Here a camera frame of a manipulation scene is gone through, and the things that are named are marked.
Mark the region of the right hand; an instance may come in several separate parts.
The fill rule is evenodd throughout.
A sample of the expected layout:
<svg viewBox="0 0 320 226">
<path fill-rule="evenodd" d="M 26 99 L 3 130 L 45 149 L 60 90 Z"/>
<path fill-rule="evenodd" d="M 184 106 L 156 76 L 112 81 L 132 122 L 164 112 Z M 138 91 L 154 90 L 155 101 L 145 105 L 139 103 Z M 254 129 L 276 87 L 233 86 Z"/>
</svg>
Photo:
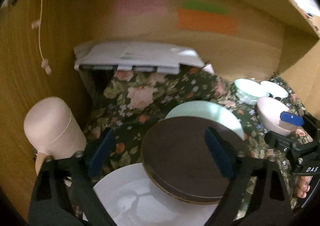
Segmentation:
<svg viewBox="0 0 320 226">
<path fill-rule="evenodd" d="M 304 199 L 310 190 L 310 181 L 312 176 L 301 176 L 297 181 L 297 186 L 295 188 L 295 194 L 298 198 Z"/>
</svg>

